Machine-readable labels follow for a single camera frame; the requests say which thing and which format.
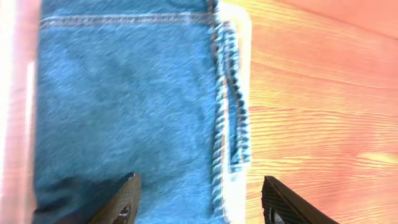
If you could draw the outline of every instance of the wooden table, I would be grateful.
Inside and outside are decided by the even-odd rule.
[[[0,161],[0,220],[28,223],[29,212],[14,214],[33,201],[26,192],[34,89],[26,86],[34,71],[39,1],[19,0],[17,14],[7,14],[15,9],[12,2],[0,1],[0,19],[18,21],[13,39],[0,43],[0,127],[8,124],[4,148],[0,129],[0,152],[7,158]],[[227,2],[246,8],[253,25],[254,158],[246,223],[264,223],[265,175],[340,223],[396,223],[398,1]],[[2,21],[0,28],[9,29]]]

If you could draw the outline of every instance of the orange stitching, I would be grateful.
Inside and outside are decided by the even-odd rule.
[[[94,25],[113,25],[113,24],[156,24],[156,23],[183,23],[183,22],[209,22],[209,20],[155,20],[155,21],[103,21],[103,22],[53,22],[49,24],[44,24],[40,29],[45,29],[47,27],[66,27],[66,26],[94,26]]]
[[[42,19],[40,22],[47,22],[47,21],[59,21],[59,20],[70,20],[70,19],[121,19],[121,18],[158,18],[158,17],[200,17],[200,16],[208,16],[208,12],[193,12],[193,13],[164,13],[164,14],[153,14],[153,15],[75,15],[75,16],[59,16],[59,17],[48,17]]]

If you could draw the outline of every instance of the folded jeans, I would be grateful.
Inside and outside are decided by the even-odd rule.
[[[130,172],[136,223],[231,221],[248,111],[234,29],[217,13],[212,0],[43,1],[34,223],[81,208],[87,222]]]

